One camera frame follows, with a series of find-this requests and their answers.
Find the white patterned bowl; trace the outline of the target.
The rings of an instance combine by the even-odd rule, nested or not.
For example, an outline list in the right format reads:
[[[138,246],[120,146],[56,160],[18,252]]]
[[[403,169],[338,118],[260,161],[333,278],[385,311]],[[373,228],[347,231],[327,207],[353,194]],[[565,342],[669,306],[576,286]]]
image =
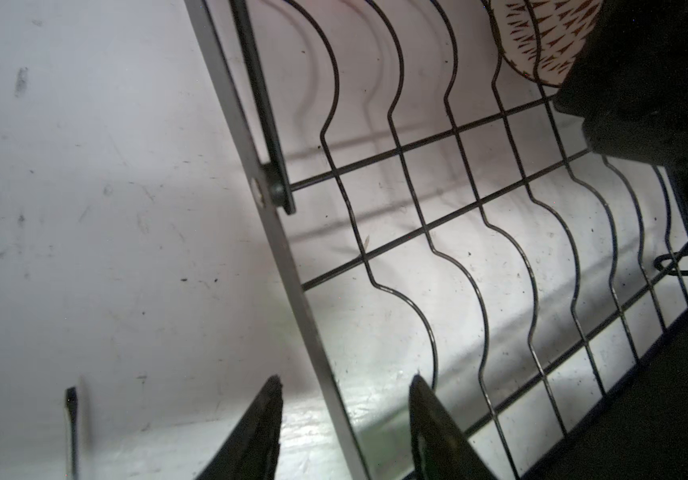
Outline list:
[[[559,87],[597,22],[602,0],[492,0],[504,60],[520,75]]]

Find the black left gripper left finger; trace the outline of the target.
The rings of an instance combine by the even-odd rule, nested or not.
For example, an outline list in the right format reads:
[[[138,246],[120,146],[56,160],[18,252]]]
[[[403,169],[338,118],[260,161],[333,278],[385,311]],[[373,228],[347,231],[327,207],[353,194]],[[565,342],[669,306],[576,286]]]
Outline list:
[[[280,455],[283,385],[270,376],[197,480],[272,480]]]

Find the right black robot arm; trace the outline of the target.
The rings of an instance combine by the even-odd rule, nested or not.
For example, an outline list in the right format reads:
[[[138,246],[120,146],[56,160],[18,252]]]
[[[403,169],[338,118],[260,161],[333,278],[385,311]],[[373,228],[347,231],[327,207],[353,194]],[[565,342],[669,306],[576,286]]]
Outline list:
[[[606,1],[555,106],[590,149],[666,168],[688,215],[688,1]]]

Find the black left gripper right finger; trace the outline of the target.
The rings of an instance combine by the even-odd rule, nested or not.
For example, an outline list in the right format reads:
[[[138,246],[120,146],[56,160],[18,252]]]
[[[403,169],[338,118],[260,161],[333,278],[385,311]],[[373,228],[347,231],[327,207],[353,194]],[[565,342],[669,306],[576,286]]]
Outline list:
[[[421,375],[409,388],[416,479],[495,479]]]

